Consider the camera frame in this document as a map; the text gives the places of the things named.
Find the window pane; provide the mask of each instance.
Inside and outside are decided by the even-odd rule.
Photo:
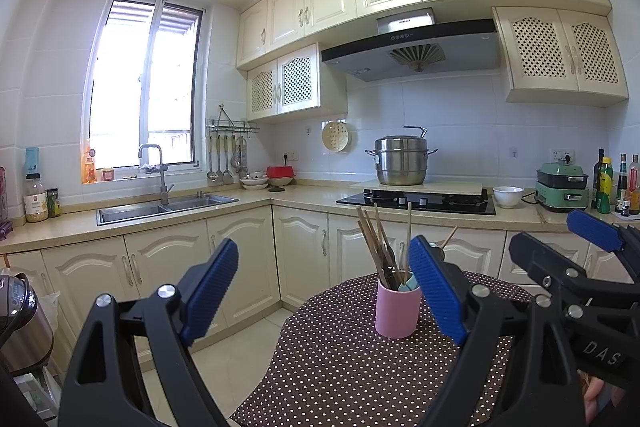
[[[114,0],[94,68],[90,139],[95,165],[139,165],[140,94],[154,4]]]
[[[162,147],[165,163],[193,161],[191,98],[199,29],[199,12],[162,8],[149,83],[148,141]],[[148,154],[149,163],[158,163],[158,150]]]

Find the round table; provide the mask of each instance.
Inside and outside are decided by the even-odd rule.
[[[501,297],[530,301],[519,286],[464,272]],[[458,348],[422,300],[417,330],[401,340],[376,332],[375,274],[311,297],[284,324],[271,364],[231,418],[242,427],[413,426],[447,377]],[[491,413],[511,341],[500,340],[472,425]]]

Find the green electric cooker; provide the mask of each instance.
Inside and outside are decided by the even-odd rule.
[[[589,189],[582,168],[567,160],[545,163],[538,170],[535,198],[553,212],[570,212],[589,206]]]

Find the pink cup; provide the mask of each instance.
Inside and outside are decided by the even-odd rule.
[[[376,331],[388,339],[404,339],[415,331],[420,314],[422,291],[394,292],[378,280]]]

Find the electrical outlet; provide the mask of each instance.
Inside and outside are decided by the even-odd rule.
[[[551,149],[551,163],[563,160],[567,155],[571,158],[570,162],[575,163],[575,151],[571,149]]]

